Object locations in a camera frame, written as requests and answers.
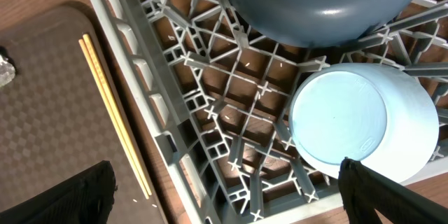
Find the dark blue plate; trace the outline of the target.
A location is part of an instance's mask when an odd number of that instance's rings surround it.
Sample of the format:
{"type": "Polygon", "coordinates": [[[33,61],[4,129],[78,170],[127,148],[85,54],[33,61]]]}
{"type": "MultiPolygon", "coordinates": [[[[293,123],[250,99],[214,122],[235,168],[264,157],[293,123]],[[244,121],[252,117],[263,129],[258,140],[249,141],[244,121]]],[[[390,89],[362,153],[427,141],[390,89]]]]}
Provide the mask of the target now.
{"type": "Polygon", "coordinates": [[[412,0],[230,0],[262,35],[297,47],[337,46],[372,32],[412,0]]]}

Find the light blue bowl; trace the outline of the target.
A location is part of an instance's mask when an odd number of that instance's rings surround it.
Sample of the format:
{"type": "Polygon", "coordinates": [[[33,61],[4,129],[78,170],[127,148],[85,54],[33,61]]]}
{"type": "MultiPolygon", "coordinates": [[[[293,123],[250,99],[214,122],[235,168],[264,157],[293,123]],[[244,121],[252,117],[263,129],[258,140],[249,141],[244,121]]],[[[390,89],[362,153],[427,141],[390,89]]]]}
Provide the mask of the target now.
{"type": "Polygon", "coordinates": [[[436,107],[418,80],[392,66],[335,64],[297,89],[289,126],[301,158],[337,178],[344,158],[401,183],[430,160],[436,107]]]}

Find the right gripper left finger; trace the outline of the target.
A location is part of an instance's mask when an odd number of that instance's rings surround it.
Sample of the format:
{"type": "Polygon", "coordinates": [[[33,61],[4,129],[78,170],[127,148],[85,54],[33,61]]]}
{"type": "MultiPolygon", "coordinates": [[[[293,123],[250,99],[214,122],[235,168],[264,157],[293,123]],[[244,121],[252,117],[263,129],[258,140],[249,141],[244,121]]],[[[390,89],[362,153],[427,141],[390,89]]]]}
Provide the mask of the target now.
{"type": "Polygon", "coordinates": [[[106,223],[115,203],[116,176],[101,162],[1,212],[2,223],[106,223]]]}

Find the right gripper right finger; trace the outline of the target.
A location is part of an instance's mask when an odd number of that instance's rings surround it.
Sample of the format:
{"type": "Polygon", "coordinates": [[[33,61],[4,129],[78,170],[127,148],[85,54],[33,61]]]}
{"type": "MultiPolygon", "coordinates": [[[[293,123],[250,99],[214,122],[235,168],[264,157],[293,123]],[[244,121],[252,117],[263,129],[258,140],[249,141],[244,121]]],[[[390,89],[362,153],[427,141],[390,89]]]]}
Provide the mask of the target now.
{"type": "Polygon", "coordinates": [[[337,182],[350,223],[381,223],[381,213],[392,223],[447,224],[447,208],[359,161],[344,158],[337,182]]]}

